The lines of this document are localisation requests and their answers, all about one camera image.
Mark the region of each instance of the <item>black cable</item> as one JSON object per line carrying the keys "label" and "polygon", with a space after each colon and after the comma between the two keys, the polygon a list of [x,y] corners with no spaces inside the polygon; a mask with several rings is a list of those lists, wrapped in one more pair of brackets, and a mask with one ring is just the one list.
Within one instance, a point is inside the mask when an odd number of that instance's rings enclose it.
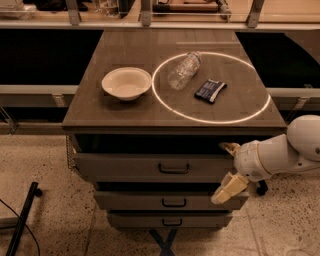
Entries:
{"label": "black cable", "polygon": [[[0,202],[2,204],[4,204],[4,206],[6,206],[9,210],[11,210],[20,219],[20,216],[8,204],[6,204],[1,198],[0,198]],[[35,241],[35,243],[37,245],[37,249],[38,249],[38,256],[40,256],[40,246],[38,244],[38,241],[37,241],[36,237],[33,235],[33,233],[31,232],[31,230],[30,230],[30,228],[28,227],[27,224],[25,224],[25,227],[28,229],[30,235],[32,236],[33,240]]]}

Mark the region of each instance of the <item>plastic bottle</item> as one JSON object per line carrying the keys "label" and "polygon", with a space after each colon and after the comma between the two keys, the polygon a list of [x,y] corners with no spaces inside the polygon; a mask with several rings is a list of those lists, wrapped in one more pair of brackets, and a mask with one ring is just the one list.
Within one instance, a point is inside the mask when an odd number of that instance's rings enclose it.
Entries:
{"label": "plastic bottle", "polygon": [[189,52],[168,75],[168,83],[175,90],[182,90],[199,70],[201,55],[199,52]]}

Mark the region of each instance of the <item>light ring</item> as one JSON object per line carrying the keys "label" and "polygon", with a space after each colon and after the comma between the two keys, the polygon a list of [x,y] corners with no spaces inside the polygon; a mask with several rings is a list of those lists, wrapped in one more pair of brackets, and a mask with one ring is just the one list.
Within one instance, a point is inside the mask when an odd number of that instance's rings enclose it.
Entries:
{"label": "light ring", "polygon": [[[242,64],[245,64],[247,65],[249,68],[255,70],[255,68],[248,62],[244,61],[244,60],[241,60],[239,58],[236,58],[234,56],[231,56],[231,55],[227,55],[227,54],[223,54],[223,53],[217,53],[217,52],[200,52],[201,54],[208,54],[208,55],[215,55],[215,56],[222,56],[222,57],[226,57],[226,58],[229,58],[229,59],[233,59],[233,60],[236,60],[236,61],[239,61],[241,62]],[[206,124],[234,124],[234,123],[241,123],[241,122],[244,122],[244,121],[248,121],[256,116],[258,116],[259,114],[261,114],[267,107],[268,105],[270,104],[270,101],[271,101],[271,97],[270,95],[268,94],[268,97],[267,97],[267,100],[265,102],[265,104],[262,106],[261,109],[257,110],[255,113],[253,113],[252,115],[250,116],[247,116],[247,117],[244,117],[244,118],[241,118],[241,119],[235,119],[235,120],[227,120],[227,121],[209,121],[209,120],[203,120],[203,119],[199,119],[199,118],[195,118],[195,117],[191,117],[191,116],[188,116],[188,115],[185,115],[177,110],[174,110],[173,108],[171,108],[170,106],[168,106],[165,102],[163,102],[163,100],[161,99],[161,97],[158,95],[156,89],[155,89],[155,76],[156,74],[158,73],[158,71],[165,65],[167,64],[169,61],[171,60],[174,60],[176,58],[179,58],[179,57],[183,57],[185,56],[186,54],[180,54],[180,55],[176,55],[176,56],[173,56],[167,60],[165,60],[164,62],[162,62],[155,70],[155,72],[153,73],[152,75],[152,91],[154,93],[154,95],[156,96],[157,100],[165,107],[167,108],[170,112],[172,113],[175,113],[179,116],[182,116],[186,119],[189,119],[189,120],[192,120],[192,121],[196,121],[196,122],[200,122],[200,123],[206,123]]]}

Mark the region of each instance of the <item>terrazzo floor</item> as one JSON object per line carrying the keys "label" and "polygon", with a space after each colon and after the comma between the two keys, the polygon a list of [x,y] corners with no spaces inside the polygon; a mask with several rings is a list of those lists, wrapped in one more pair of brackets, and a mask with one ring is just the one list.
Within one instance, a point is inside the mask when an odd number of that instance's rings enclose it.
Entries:
{"label": "terrazzo floor", "polygon": [[[93,187],[70,170],[65,136],[1,135],[0,198],[20,213],[29,187],[39,183],[27,220],[41,255],[158,256],[161,248],[150,229],[116,230],[93,198]],[[178,229],[175,256],[320,255],[320,175],[274,176],[263,197],[249,187],[250,198],[219,231]],[[13,217],[0,204],[0,218]],[[170,230],[157,229],[165,240]],[[5,255],[12,229],[0,230]],[[25,229],[16,255],[38,255]]]}

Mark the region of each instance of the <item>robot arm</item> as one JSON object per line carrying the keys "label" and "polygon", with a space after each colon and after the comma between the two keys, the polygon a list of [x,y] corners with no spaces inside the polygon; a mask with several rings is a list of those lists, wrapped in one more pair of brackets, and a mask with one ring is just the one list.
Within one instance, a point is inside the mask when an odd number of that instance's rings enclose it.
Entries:
{"label": "robot arm", "polygon": [[320,172],[320,116],[301,116],[283,134],[265,141],[252,141],[242,146],[222,143],[234,157],[237,174],[223,179],[211,201],[223,203],[240,193],[249,181],[269,179],[277,173]]}

